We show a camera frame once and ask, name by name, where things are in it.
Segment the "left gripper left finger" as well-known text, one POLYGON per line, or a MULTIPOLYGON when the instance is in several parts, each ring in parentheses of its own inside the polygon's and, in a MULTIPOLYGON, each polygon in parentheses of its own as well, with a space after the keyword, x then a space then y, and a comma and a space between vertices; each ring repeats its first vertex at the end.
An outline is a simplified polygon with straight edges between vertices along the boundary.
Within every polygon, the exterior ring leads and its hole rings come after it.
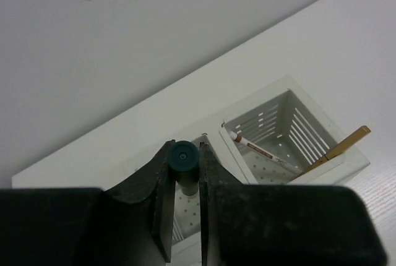
POLYGON ((175 141, 106 191, 105 265, 166 265, 171 260, 175 179, 167 164, 175 141))

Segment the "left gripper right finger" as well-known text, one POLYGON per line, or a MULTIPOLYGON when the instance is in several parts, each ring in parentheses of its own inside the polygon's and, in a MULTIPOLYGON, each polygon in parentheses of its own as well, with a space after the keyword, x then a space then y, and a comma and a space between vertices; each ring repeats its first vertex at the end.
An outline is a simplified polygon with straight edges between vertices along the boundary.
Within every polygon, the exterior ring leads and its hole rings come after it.
POLYGON ((242 183, 216 158, 208 144, 199 145, 199 197, 203 265, 236 265, 248 254, 246 239, 231 224, 237 216, 232 188, 242 183))

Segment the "dark green gold makeup pen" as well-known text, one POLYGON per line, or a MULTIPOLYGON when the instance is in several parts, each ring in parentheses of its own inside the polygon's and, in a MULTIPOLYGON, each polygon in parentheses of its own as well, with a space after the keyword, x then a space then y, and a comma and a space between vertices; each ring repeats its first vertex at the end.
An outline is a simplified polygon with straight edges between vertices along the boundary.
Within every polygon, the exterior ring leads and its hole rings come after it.
POLYGON ((182 193, 188 197, 196 195, 199 186, 199 150, 190 141, 180 140, 173 144, 167 164, 182 193))

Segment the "gold slim makeup pen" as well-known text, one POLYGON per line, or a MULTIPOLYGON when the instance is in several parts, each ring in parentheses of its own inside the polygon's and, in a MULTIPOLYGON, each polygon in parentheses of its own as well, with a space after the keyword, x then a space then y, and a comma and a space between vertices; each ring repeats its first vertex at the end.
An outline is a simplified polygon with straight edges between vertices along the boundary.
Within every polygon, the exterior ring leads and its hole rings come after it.
POLYGON ((354 146, 354 144, 359 142, 361 139, 363 139, 370 133, 371 133, 371 130, 368 126, 364 125, 364 126, 359 127, 357 130, 355 130, 353 133, 351 133, 348 137, 346 137, 340 143, 338 143, 334 148, 330 149, 324 156, 320 157, 315 163, 313 163, 311 166, 306 168, 299 176, 302 176, 302 175, 310 172, 311 170, 317 168, 318 166, 323 165, 324 163, 332 160, 333 158, 343 154, 349 148, 354 146))

